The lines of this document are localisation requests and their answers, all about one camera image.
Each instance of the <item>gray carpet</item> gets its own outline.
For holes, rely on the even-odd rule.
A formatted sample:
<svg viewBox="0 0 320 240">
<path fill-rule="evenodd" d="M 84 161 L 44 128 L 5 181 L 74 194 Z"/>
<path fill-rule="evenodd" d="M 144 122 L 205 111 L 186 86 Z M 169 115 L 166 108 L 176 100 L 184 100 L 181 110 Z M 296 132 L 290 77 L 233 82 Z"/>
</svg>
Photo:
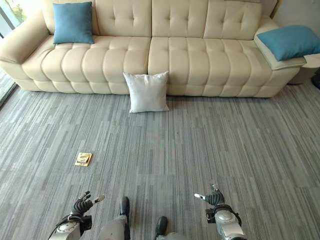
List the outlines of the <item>gray carpet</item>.
<svg viewBox="0 0 320 240">
<path fill-rule="evenodd" d="M 208 204 L 217 183 L 249 240 L 320 239 L 320 90 L 286 86 L 272 99 L 168 97 L 169 112 L 129 114 L 128 95 L 27 92 L 0 109 L 0 239 L 46 239 L 80 193 L 105 194 L 92 230 L 131 201 L 131 236 L 218 240 Z M 74 166 L 93 153 L 89 167 Z"/>
<path fill-rule="evenodd" d="M 0 68 L 0 107 L 17 84 Z"/>
</svg>

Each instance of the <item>cream leather sofa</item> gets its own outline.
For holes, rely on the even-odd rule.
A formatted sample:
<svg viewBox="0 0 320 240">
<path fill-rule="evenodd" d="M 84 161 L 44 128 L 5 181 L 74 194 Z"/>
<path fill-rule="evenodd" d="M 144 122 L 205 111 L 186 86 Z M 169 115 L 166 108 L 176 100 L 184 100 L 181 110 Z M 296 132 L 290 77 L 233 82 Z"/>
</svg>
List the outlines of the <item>cream leather sofa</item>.
<svg viewBox="0 0 320 240">
<path fill-rule="evenodd" d="M 122 72 L 169 71 L 168 95 L 277 94 L 306 63 L 277 62 L 257 38 L 277 28 L 260 0 L 93 0 L 94 44 L 53 44 L 52 3 L 0 45 L 0 66 L 28 91 L 128 94 Z"/>
</svg>

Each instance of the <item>throw pillow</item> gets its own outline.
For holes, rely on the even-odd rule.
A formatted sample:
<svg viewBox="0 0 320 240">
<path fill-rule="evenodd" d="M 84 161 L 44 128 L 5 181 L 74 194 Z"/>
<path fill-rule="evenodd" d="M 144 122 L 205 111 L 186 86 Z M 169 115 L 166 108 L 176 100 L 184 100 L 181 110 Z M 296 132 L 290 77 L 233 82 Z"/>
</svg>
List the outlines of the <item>throw pillow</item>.
<svg viewBox="0 0 320 240">
<path fill-rule="evenodd" d="M 155 75 L 123 73 L 129 87 L 130 113 L 168 111 L 166 102 L 169 72 Z"/>
<path fill-rule="evenodd" d="M 92 2 L 53 3 L 55 31 L 54 44 L 93 44 Z"/>
<path fill-rule="evenodd" d="M 280 27 L 257 35 L 277 61 L 320 53 L 320 38 L 302 25 Z"/>
</svg>

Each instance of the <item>wall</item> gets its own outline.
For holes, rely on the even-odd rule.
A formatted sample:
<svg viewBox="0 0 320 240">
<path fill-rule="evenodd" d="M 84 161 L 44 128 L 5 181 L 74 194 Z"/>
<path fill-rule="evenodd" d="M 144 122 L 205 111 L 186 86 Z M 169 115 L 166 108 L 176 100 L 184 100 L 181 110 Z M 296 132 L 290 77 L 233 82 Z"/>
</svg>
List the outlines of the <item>wall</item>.
<svg viewBox="0 0 320 240">
<path fill-rule="evenodd" d="M 320 37 L 320 0 L 282 0 L 273 20 L 279 26 L 308 26 Z"/>
<path fill-rule="evenodd" d="M 270 16 L 278 0 L 261 0 L 262 14 Z"/>
</svg>

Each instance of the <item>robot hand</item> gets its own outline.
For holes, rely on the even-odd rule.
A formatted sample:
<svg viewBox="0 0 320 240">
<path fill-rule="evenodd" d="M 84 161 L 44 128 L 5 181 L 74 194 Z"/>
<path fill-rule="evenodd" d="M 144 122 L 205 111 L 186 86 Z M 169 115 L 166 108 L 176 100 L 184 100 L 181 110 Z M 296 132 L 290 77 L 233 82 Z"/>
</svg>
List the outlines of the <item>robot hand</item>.
<svg viewBox="0 0 320 240">
<path fill-rule="evenodd" d="M 211 195 L 195 193 L 194 196 L 211 204 L 213 208 L 206 209 L 206 220 L 209 224 L 216 224 L 218 233 L 223 240 L 245 240 L 241 229 L 241 218 L 232 208 L 225 204 L 224 195 L 215 184 L 211 185 Z"/>
<path fill-rule="evenodd" d="M 211 189 L 212 189 L 211 195 L 204 196 L 204 195 L 195 193 L 194 196 L 198 199 L 202 199 L 202 200 L 206 201 L 207 203 L 211 204 L 212 206 L 225 204 L 225 197 L 219 191 L 217 186 L 215 184 L 212 184 Z"/>
<path fill-rule="evenodd" d="M 101 202 L 105 199 L 105 196 L 100 196 L 95 199 L 93 202 L 91 200 L 87 200 L 91 197 L 89 191 L 86 191 L 83 195 L 78 197 L 73 206 L 71 207 L 71 214 L 79 214 L 83 216 L 85 212 L 87 212 L 92 206 L 98 202 Z"/>
<path fill-rule="evenodd" d="M 105 199 L 105 196 L 96 198 L 93 202 L 88 200 L 91 195 L 89 191 L 82 194 L 71 207 L 71 213 L 63 217 L 56 225 L 49 236 L 49 240 L 78 240 L 84 231 L 92 227 L 92 217 L 84 214 Z"/>
</svg>

